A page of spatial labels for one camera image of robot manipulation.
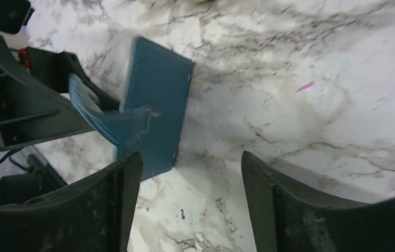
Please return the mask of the blue leather card holder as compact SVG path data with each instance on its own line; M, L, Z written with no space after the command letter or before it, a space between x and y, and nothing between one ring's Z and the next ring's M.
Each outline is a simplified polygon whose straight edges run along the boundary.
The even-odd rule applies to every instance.
M100 109L97 95L76 74L68 77L70 102L115 146L115 159L140 152L147 180L174 166L193 67L192 60L137 36L117 110Z

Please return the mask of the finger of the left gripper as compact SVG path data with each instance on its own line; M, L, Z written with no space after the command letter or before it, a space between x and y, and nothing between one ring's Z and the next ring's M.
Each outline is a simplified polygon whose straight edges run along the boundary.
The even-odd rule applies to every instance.
M75 54L67 51L51 52L34 47L26 47L25 54L30 74L57 93L67 93L68 77L70 74L76 74L97 95L100 109L108 111L119 108L120 101L91 81Z
M0 150L89 131L92 127L71 102L19 64L0 36Z

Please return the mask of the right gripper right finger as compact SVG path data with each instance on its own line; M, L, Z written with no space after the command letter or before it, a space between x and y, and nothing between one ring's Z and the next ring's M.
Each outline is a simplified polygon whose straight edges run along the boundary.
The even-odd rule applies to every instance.
M241 170L257 251L395 251L395 198L363 203L334 196L249 151Z

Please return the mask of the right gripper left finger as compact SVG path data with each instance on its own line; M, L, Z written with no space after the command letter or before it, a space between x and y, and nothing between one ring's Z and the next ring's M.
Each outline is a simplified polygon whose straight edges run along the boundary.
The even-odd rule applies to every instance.
M131 152L22 204L0 206L0 251L126 251L143 170Z

